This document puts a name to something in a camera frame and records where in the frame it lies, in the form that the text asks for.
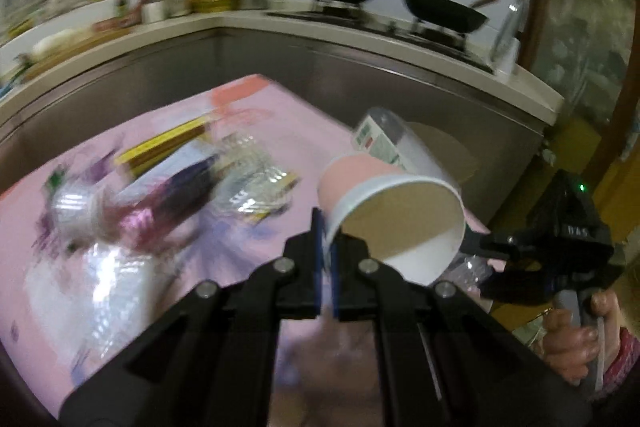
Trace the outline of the right hand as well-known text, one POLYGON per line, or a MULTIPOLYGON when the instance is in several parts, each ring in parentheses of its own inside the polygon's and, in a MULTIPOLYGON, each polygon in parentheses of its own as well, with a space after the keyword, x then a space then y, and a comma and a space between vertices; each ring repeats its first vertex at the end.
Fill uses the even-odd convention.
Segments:
POLYGON ((600 291, 591 298, 592 312, 602 317, 604 333, 593 327, 572 324, 567 309, 552 309, 544 318, 546 335, 541 341, 542 359, 571 384, 588 376, 588 364, 604 349, 604 368, 608 369, 620 354, 620 303, 613 289, 600 291))

